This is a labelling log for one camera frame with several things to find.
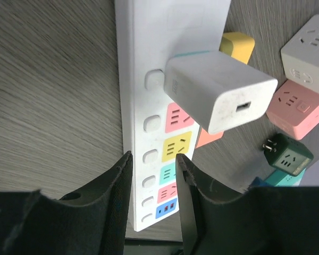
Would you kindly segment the dark green cube socket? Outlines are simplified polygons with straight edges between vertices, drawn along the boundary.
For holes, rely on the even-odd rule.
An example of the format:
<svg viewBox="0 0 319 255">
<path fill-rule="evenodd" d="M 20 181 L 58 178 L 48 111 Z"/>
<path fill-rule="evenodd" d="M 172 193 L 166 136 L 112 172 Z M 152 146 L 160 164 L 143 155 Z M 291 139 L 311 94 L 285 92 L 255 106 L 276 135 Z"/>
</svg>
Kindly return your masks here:
<svg viewBox="0 0 319 255">
<path fill-rule="evenodd" d="M 262 147 L 268 164 L 291 176 L 298 176 L 314 159 L 303 143 L 282 133 L 272 136 Z"/>
</svg>

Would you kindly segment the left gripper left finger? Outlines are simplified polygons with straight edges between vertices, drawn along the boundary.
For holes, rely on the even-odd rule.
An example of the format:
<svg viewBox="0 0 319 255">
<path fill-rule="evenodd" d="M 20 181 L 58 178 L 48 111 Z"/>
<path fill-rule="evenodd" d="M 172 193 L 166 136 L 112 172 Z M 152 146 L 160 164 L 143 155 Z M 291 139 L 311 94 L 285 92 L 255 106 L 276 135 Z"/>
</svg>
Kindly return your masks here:
<svg viewBox="0 0 319 255">
<path fill-rule="evenodd" d="M 122 254 L 132 171 L 126 152 L 58 200 L 40 190 L 0 192 L 0 254 Z"/>
</svg>

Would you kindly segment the white cube socket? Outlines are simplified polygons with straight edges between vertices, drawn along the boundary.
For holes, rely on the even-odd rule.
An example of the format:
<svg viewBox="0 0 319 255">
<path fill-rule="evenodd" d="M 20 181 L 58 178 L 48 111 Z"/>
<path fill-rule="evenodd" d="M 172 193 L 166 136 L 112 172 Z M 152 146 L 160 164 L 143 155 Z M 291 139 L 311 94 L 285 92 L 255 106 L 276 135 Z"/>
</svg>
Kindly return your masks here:
<svg viewBox="0 0 319 255">
<path fill-rule="evenodd" d="M 319 94 L 319 14 L 281 48 L 287 79 Z"/>
</svg>

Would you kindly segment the white power strip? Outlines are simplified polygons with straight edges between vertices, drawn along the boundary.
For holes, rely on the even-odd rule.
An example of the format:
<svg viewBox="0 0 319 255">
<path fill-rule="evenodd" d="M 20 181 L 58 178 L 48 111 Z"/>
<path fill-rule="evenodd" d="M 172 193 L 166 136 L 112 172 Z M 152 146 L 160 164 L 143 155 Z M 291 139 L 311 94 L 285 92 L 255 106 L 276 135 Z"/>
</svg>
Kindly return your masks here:
<svg viewBox="0 0 319 255">
<path fill-rule="evenodd" d="M 179 210 L 175 157 L 199 124 L 164 92 L 167 61 L 219 49 L 229 1 L 116 1 L 123 148 L 133 154 L 129 220 L 137 232 Z"/>
</svg>

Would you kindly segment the pink cube socket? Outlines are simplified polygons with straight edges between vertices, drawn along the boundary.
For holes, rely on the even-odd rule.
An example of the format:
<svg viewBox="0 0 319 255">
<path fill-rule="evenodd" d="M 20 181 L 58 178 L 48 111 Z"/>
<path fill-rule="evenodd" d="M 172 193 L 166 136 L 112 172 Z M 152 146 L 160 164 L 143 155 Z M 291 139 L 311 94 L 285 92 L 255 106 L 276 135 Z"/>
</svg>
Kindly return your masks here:
<svg viewBox="0 0 319 255">
<path fill-rule="evenodd" d="M 319 124 L 319 94 L 287 80 L 274 93 L 266 115 L 279 129 L 301 140 Z"/>
</svg>

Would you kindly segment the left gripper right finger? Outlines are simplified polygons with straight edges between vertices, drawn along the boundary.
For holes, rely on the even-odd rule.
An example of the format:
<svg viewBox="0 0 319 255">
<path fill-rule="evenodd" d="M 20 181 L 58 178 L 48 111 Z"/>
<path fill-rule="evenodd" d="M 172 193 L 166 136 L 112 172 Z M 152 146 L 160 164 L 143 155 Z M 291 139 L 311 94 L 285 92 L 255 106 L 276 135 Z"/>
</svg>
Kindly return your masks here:
<svg viewBox="0 0 319 255">
<path fill-rule="evenodd" d="M 176 156 L 184 254 L 319 254 L 319 186 L 239 193 Z"/>
</svg>

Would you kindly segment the teal triangular socket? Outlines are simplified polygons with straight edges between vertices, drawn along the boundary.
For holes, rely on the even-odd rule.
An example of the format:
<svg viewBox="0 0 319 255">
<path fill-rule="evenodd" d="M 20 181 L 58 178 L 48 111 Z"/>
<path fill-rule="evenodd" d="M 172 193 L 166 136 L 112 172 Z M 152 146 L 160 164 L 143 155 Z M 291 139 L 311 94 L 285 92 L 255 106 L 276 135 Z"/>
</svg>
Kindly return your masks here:
<svg viewBox="0 0 319 255">
<path fill-rule="evenodd" d="M 301 183 L 305 171 L 306 168 L 304 168 L 299 175 L 292 176 L 283 171 L 275 170 L 265 179 L 265 182 L 272 186 L 298 186 Z"/>
</svg>

